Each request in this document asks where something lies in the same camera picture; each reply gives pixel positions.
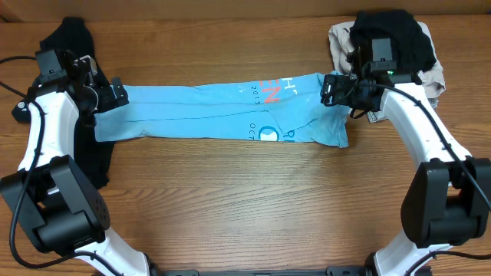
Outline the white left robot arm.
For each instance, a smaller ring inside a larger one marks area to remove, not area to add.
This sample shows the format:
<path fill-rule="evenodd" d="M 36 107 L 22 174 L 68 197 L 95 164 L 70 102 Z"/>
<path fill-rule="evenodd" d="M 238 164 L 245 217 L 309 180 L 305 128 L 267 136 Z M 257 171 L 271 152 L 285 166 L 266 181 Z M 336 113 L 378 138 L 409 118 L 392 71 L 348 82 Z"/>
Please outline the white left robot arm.
<path fill-rule="evenodd" d="M 160 273 L 111 228 L 106 202 L 74 159 L 79 127 L 95 112 L 127 103 L 117 77 L 97 84 L 88 74 L 42 75 L 28 88 L 28 147 L 17 172 L 1 180 L 1 196 L 12 211 L 9 247 L 20 265 L 42 269 L 76 258 L 103 275 Z"/>

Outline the light blue t-shirt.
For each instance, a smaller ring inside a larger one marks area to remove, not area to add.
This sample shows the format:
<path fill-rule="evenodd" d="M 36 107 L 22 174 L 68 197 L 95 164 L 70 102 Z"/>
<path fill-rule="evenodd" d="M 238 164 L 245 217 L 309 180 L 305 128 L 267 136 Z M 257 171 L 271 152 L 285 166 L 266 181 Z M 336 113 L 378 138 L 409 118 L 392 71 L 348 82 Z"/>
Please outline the light blue t-shirt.
<path fill-rule="evenodd" d="M 348 107 L 321 103 L 323 74 L 243 83 L 125 86 L 129 103 L 96 116 L 99 142 L 144 136 L 348 146 Z"/>

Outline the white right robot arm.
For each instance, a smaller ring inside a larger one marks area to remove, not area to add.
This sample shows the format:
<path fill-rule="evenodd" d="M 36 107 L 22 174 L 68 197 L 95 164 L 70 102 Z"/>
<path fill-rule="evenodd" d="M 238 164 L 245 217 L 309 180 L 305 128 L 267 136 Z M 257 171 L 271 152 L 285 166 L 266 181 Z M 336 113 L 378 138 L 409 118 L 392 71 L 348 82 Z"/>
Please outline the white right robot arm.
<path fill-rule="evenodd" d="M 379 110 L 392 122 L 417 168 L 400 209 L 401 231 L 362 266 L 330 266 L 328 275 L 430 275 L 427 262 L 483 236 L 490 213 L 490 161 L 475 158 L 443 125 L 418 76 L 393 70 L 373 77 L 331 75 L 325 106 Z"/>

